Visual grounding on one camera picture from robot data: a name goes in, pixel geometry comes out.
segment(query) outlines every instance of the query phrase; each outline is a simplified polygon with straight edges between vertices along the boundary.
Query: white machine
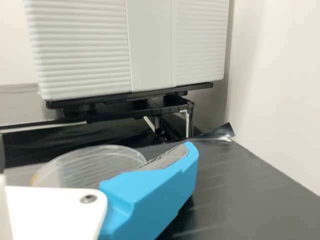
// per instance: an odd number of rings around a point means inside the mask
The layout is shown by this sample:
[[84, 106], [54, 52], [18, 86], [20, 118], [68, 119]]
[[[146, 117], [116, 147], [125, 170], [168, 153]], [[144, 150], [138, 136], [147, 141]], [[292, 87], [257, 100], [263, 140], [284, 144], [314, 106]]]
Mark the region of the white machine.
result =
[[46, 101], [223, 78], [229, 0], [24, 0]]

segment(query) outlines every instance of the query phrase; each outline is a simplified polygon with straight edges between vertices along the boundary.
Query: blue plastic device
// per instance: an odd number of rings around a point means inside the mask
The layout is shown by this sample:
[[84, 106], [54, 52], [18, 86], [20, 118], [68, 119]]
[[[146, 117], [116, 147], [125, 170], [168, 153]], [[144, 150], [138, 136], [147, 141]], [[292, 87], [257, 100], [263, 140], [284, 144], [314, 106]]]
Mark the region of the blue plastic device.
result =
[[152, 240], [177, 216], [192, 195], [199, 152], [185, 142], [187, 154], [163, 169], [132, 171], [102, 181], [108, 199], [99, 240]]

